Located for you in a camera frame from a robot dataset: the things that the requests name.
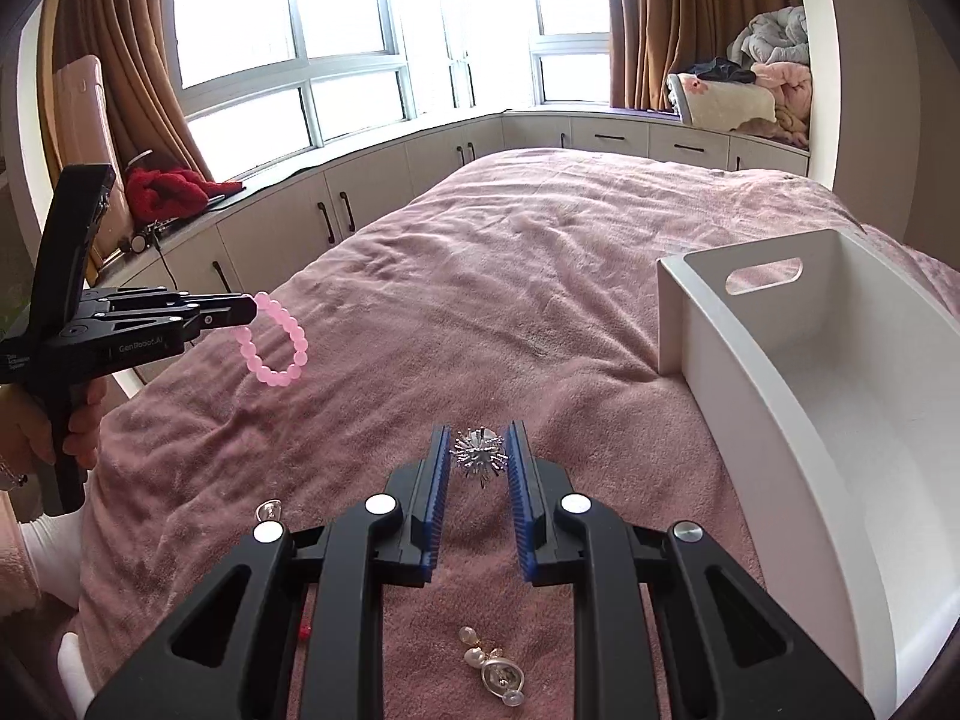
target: white plastic bin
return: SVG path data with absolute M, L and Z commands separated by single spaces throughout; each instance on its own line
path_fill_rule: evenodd
M 960 613 L 960 324 L 837 230 L 669 257 L 658 286 L 659 370 L 688 381 L 767 589 L 885 720 Z

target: bay window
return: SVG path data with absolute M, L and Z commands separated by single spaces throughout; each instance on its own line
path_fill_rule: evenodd
M 453 108 L 606 103 L 608 0 L 163 0 L 217 180 Z

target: red cloth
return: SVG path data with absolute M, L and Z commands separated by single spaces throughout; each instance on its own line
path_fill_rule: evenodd
M 134 167 L 127 174 L 127 204 L 139 226 L 171 218 L 189 218 L 206 208 L 210 197 L 234 194 L 243 189 L 239 181 L 222 184 L 205 181 L 185 167 L 174 170 L 144 170 Z

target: person's hand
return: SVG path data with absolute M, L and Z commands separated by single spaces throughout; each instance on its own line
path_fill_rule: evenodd
M 85 404 L 70 415 L 69 435 L 64 439 L 64 452 L 77 458 L 83 469 L 97 464 L 100 442 L 100 420 L 104 416 L 103 400 L 107 380 L 94 379 L 86 388 Z M 0 388 L 0 458 L 13 474 L 32 471 L 34 458 L 48 464 L 56 459 L 50 420 L 37 401 L 20 386 Z

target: pink bedspread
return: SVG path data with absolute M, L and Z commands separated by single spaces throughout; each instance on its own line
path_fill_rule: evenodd
M 759 577 L 689 390 L 656 375 L 654 264 L 824 226 L 858 229 L 803 178 L 539 149 L 477 160 L 366 227 L 277 290 L 310 341 L 301 381 L 259 384 L 221 331 L 104 423 L 79 616 L 94 682 L 250 531 L 258 503 L 280 498 L 295 530 L 327 521 L 442 422 L 523 418 L 575 488 L 637 524 L 695 519 Z M 958 274 L 866 235 L 958 313 Z M 280 330 L 258 320 L 253 335 L 287 365 Z M 433 584 L 386 593 L 387 717 L 503 714 L 462 661 L 462 625 L 525 669 L 516 716 L 572 717 L 570 592 L 522 583 L 505 480 L 453 477 L 446 511 Z

